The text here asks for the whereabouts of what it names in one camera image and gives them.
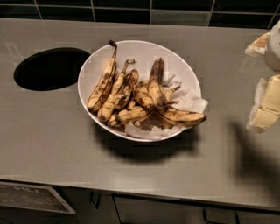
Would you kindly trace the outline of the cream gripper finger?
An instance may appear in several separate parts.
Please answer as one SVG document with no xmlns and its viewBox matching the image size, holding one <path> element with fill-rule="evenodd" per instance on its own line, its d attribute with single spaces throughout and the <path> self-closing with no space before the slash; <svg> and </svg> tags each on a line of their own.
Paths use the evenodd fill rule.
<svg viewBox="0 0 280 224">
<path fill-rule="evenodd" d="M 265 54 L 265 45 L 267 39 L 269 37 L 269 33 L 266 32 L 255 41 L 253 41 L 250 45 L 245 49 L 245 54 L 251 57 L 258 57 Z"/>
<path fill-rule="evenodd" d="M 247 130 L 262 133 L 280 118 L 280 74 L 261 78 L 256 86 L 254 105 L 249 113 Z"/>
</svg>

